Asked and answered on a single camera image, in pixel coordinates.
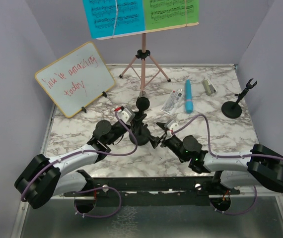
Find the black mic stand front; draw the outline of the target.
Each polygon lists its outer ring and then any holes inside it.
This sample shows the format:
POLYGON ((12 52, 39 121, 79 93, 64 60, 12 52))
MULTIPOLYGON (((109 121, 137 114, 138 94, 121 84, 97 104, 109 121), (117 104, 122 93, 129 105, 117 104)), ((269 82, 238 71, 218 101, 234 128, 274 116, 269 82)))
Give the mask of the black mic stand front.
POLYGON ((251 78, 247 82, 246 87, 243 89, 241 93, 235 94, 235 96, 237 97, 237 100, 235 102, 227 101, 222 105, 221 111, 227 118, 237 119, 241 116, 242 109, 239 105, 239 102, 246 96, 246 94, 248 93, 250 89, 252 89, 253 87, 257 85, 257 81, 254 84, 251 84, 252 80, 253 79, 251 78))

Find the black microphone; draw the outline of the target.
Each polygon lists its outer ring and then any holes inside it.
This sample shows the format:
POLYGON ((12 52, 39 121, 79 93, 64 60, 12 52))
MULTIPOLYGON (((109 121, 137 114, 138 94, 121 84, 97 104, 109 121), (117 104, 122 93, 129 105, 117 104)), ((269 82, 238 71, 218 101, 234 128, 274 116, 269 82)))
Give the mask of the black microphone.
POLYGON ((139 111, 146 111, 150 106, 150 101, 146 95, 145 91, 140 91, 139 96, 136 100, 136 107, 139 111))

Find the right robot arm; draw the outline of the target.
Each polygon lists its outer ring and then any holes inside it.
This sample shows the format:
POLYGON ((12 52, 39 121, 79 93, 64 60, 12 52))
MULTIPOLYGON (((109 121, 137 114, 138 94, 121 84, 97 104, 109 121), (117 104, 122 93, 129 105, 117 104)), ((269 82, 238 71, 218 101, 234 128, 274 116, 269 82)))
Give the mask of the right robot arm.
POLYGON ((172 123, 159 122, 157 125, 164 134, 161 137, 149 136, 152 147, 167 147, 180 162, 189 162, 188 167, 198 174, 214 172, 216 178, 211 181, 214 193, 222 194, 228 188, 253 185, 283 193, 283 156, 272 149, 255 144, 249 152, 212 155, 203 150, 202 144, 192 135, 180 140, 173 134, 172 123))

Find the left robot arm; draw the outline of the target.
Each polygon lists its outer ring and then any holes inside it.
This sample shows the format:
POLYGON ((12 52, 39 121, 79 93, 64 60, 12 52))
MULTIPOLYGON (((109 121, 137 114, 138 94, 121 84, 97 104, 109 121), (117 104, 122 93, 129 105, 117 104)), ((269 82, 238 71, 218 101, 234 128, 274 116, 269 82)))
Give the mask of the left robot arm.
POLYGON ((115 124, 110 124, 107 120, 99 121, 92 138, 74 151, 53 157, 36 155, 14 183, 21 194, 20 200, 37 209, 51 197, 62 193, 78 192, 83 196, 90 194, 92 183, 79 168, 96 164, 106 156, 119 157, 120 154, 113 153, 109 145, 125 133, 133 136, 133 124, 141 118, 141 113, 119 107, 115 109, 115 117, 115 124))

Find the blue toy microphone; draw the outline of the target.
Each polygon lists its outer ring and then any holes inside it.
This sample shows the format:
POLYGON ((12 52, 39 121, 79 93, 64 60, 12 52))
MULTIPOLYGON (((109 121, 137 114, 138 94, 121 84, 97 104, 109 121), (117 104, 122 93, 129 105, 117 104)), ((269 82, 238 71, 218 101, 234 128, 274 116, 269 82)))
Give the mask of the blue toy microphone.
POLYGON ((185 83, 185 111, 190 114, 194 110, 193 101, 192 101, 192 87, 189 79, 185 83))

